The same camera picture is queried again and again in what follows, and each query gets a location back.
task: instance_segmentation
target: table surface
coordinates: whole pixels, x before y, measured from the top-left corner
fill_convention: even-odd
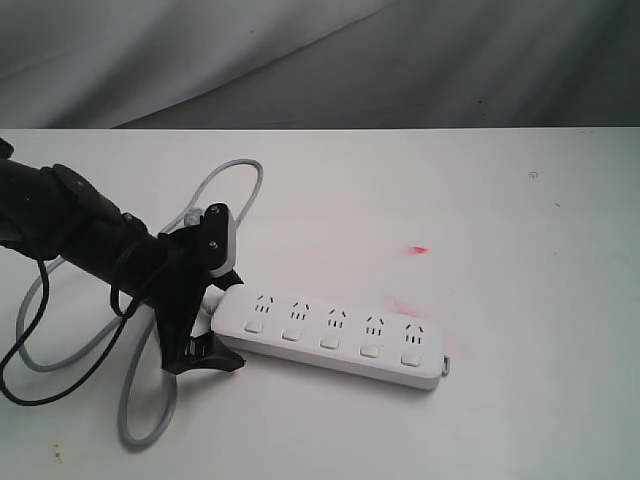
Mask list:
[[[640,129],[0,131],[14,159],[64,163],[157,231],[223,161],[265,167],[237,269],[273,286],[438,322],[451,375],[433,393],[247,355],[229,375],[179,377],[151,449],[118,442],[116,410],[140,312],[103,367],[58,403],[0,399],[3,478],[637,478],[640,472]],[[237,212],[254,172],[202,204]],[[418,253],[413,247],[427,249]],[[36,267],[0,251],[0,348]],[[34,356],[75,351],[111,319],[108,288],[54,276]],[[10,385],[54,392],[86,368]],[[164,399],[147,348],[130,409]]]

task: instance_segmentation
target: white power strip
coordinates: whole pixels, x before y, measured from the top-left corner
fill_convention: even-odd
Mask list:
[[[246,285],[227,290],[212,328],[230,348],[423,390],[449,368],[432,322]]]

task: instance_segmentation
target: gray cable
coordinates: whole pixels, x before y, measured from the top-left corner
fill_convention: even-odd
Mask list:
[[[244,207],[238,214],[238,218],[236,223],[238,227],[244,220],[244,217],[247,215],[247,212],[253,205],[256,197],[258,196],[258,192],[260,191],[260,187],[262,186],[262,180],[264,178],[264,169],[260,162],[256,160],[242,158],[237,160],[231,160],[229,162],[223,163],[216,169],[214,169],[207,177],[202,181],[200,186],[196,189],[193,197],[185,207],[185,209],[174,218],[169,224],[167,224],[160,233],[170,233],[173,231],[180,222],[184,222],[185,225],[194,225],[197,224],[200,215],[202,214],[202,210],[195,208],[195,204],[198,202],[200,195],[204,189],[211,183],[211,181],[218,176],[224,170],[228,168],[234,167],[236,165],[248,165],[256,169],[257,178],[255,186],[253,187],[253,191],[251,192],[251,196],[245,203]],[[60,265],[64,264],[66,260],[63,258],[58,258],[55,261],[51,262],[47,266],[47,273],[53,273]],[[29,306],[33,301],[33,297],[37,293],[37,291],[42,286],[42,279],[38,277],[29,290],[27,291],[22,304],[20,305],[20,309],[18,310],[18,316],[16,318],[16,338],[20,338],[24,333],[24,322],[27,315],[27,311],[29,310]],[[204,302],[201,305],[201,308],[211,314],[212,309],[209,308]],[[24,364],[33,371],[36,372],[53,372],[56,370],[60,370],[62,368],[66,368],[74,363],[78,362],[80,359],[85,357],[89,352],[91,352],[113,329],[115,329],[120,324],[120,317],[116,317],[111,320],[107,325],[105,325],[102,330],[98,332],[96,336],[94,336],[89,342],[80,348],[77,352],[73,353],[69,357],[60,360],[59,362],[52,364],[40,364],[37,363],[27,351],[26,345],[23,345],[18,351],[20,357]],[[165,389],[167,390],[167,402],[165,404],[164,412],[162,413],[162,417],[158,424],[154,427],[154,429],[147,436],[143,438],[135,438],[131,435],[129,431],[128,425],[128,409],[129,409],[129,399],[131,396],[131,387],[133,386],[133,380],[135,377],[136,369],[138,368],[138,364],[140,363],[140,358],[142,357],[142,352],[144,351],[144,347],[149,340],[149,336],[151,332],[154,330],[155,319],[149,320],[147,326],[145,327],[142,335],[140,336],[138,343],[133,351],[133,355],[131,357],[131,362],[129,363],[129,368],[127,369],[127,373],[125,375],[125,379],[122,386],[122,392],[120,394],[120,401],[118,403],[118,435],[122,443],[130,449],[141,450],[148,448],[151,446],[160,436],[164,433],[164,431],[169,426],[171,422],[171,418],[173,417],[173,413],[176,409],[176,404],[178,400],[178,383],[175,375],[167,373],[163,371],[162,381]],[[159,343],[157,330],[156,330],[156,340]]]

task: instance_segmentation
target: gray cloth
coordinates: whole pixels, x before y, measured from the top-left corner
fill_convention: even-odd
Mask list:
[[[0,127],[640,125],[635,0],[0,0]]]

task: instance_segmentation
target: power cord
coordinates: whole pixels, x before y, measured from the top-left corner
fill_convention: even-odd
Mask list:
[[[251,209],[253,203],[255,202],[255,199],[258,196],[258,193],[262,186],[262,180],[264,178],[264,169],[262,168],[262,165],[260,164],[260,162],[252,159],[231,160],[229,162],[226,162],[220,165],[219,167],[214,169],[211,173],[209,173],[209,175],[207,175],[207,177],[202,181],[200,186],[196,189],[195,193],[193,194],[189,203],[187,203],[187,206],[184,208],[184,210],[180,212],[180,214],[177,215],[171,222],[169,222],[160,231],[160,233],[171,233],[173,230],[175,230],[178,227],[178,225],[180,225],[180,223],[184,223],[185,225],[196,224],[199,221],[200,215],[202,214],[202,210],[196,208],[195,205],[200,199],[202,192],[205,190],[205,188],[209,185],[209,183],[211,183],[211,181],[216,176],[218,176],[224,170],[227,170],[231,167],[238,166],[238,165],[251,166],[255,168],[257,172],[256,183],[253,187],[251,195],[249,196],[249,199],[245,203],[244,207],[242,207],[242,210],[240,211],[236,219],[236,224],[239,227],[242,221],[244,220],[244,217],[247,215],[248,211]],[[46,364],[37,363],[29,355],[29,352],[27,351],[27,348],[26,348],[26,345],[24,345],[24,342],[29,337],[29,335],[33,333],[33,330],[35,330],[35,327],[38,325],[38,323],[42,319],[42,316],[44,315],[44,311],[46,309],[46,305],[49,299],[49,290],[50,290],[49,275],[52,274],[58,267],[60,267],[65,262],[66,260],[62,258],[58,258],[52,263],[50,263],[48,266],[45,266],[41,258],[37,260],[38,268],[40,270],[40,277],[33,282],[33,284],[27,291],[22,301],[22,304],[20,305],[20,309],[18,310],[18,316],[16,319],[16,344],[9,351],[9,353],[3,360],[3,363],[6,365],[6,363],[8,363],[8,361],[11,359],[13,355],[15,355],[17,351],[20,357],[22,358],[22,361],[24,362],[24,364],[31,370],[35,372],[54,372],[56,370],[60,370],[75,364],[80,359],[84,358],[89,352],[91,352],[99,343],[101,343],[102,340],[107,335],[109,335],[111,331],[115,329],[116,332],[114,333],[109,344],[107,345],[105,350],[102,352],[98,360],[96,360],[94,365],[89,369],[89,371],[87,371],[87,373],[85,373],[85,375],[83,375],[83,377],[78,382],[76,382],[67,390],[57,395],[49,397],[48,399],[43,399],[43,400],[47,400],[44,403],[50,403],[51,401],[60,399],[68,395],[69,393],[73,392],[95,372],[95,370],[100,366],[102,361],[104,361],[104,359],[110,353],[118,337],[122,333],[122,330],[124,329],[126,321],[128,320],[128,318],[133,316],[133,313],[135,313],[135,309],[137,308],[137,305],[133,303],[134,301],[137,301],[137,299],[134,298],[132,300],[132,303],[129,305],[129,308],[127,308],[125,312],[119,311],[119,307],[118,309],[114,309],[118,314],[122,313],[123,316],[118,316],[113,320],[111,320],[107,325],[105,325],[97,333],[97,335],[95,335],[91,340],[89,340],[89,342],[86,345],[84,345],[82,348],[80,348],[77,352],[73,353],[72,355],[65,358],[64,360],[61,360],[53,364],[46,365]],[[153,281],[152,278],[150,278],[147,281],[147,283],[150,283],[151,281]],[[31,302],[33,301],[33,298],[36,292],[40,289],[40,287],[42,287],[42,299],[40,301],[40,307],[38,308],[38,311],[33,321],[25,331],[24,324],[25,324],[25,317],[26,317],[27,311],[29,310],[29,306],[31,305]],[[112,285],[112,289],[111,289],[112,302],[111,303],[112,303],[112,306],[115,306],[113,305],[114,303],[113,297],[114,297],[114,291],[117,294],[117,289],[113,287],[114,286]],[[204,301],[203,301],[203,304],[201,305],[201,309],[209,314],[213,313],[212,309],[209,306],[207,306]],[[133,355],[131,357],[131,362],[129,363],[129,368],[127,369],[127,373],[125,375],[122,392],[120,394],[120,401],[118,404],[118,435],[120,437],[120,440],[126,447],[134,450],[141,450],[141,449],[148,448],[156,440],[158,440],[158,438],[160,438],[160,436],[164,433],[164,431],[169,426],[169,423],[171,422],[171,418],[173,417],[173,413],[175,411],[177,398],[178,398],[178,385],[177,385],[177,380],[175,375],[172,375],[168,372],[163,371],[163,385],[167,390],[167,401],[165,404],[164,411],[162,413],[162,417],[160,421],[157,423],[157,425],[153,428],[151,433],[149,433],[147,436],[143,438],[135,438],[131,435],[131,432],[129,431],[129,425],[128,425],[128,408],[129,408],[129,399],[131,396],[131,387],[133,386],[133,380],[135,378],[135,373],[138,368],[138,364],[140,363],[140,358],[142,357],[142,352],[144,350],[144,347],[147,341],[149,340],[149,336],[151,335],[151,332],[154,330],[153,328],[154,326],[155,326],[155,319],[152,318],[151,320],[149,320],[149,322],[145,326],[144,331],[142,332],[142,335],[140,336],[140,339],[136,344]],[[5,393],[5,395],[7,395],[7,393],[9,393],[9,395],[12,395],[8,391],[8,389],[6,389],[6,385],[4,384],[3,379],[1,380],[0,388],[3,389],[3,393]],[[22,400],[17,398],[15,399],[18,400],[18,402],[15,402],[15,403],[19,403],[22,405],[41,405],[42,404],[42,403],[37,403],[37,402],[42,402],[42,400],[30,401],[30,400]]]

